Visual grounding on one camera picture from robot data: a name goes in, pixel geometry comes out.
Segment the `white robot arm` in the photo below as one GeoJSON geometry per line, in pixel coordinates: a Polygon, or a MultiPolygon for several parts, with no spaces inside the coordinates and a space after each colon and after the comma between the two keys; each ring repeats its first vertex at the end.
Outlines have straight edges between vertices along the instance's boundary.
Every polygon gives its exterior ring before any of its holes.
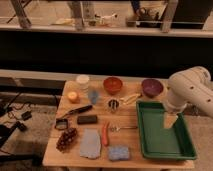
{"type": "Polygon", "coordinates": [[[165,109],[163,126],[169,129],[191,103],[213,118],[213,90],[211,74],[201,66],[172,74],[168,79],[169,90],[163,99],[165,109]]]}

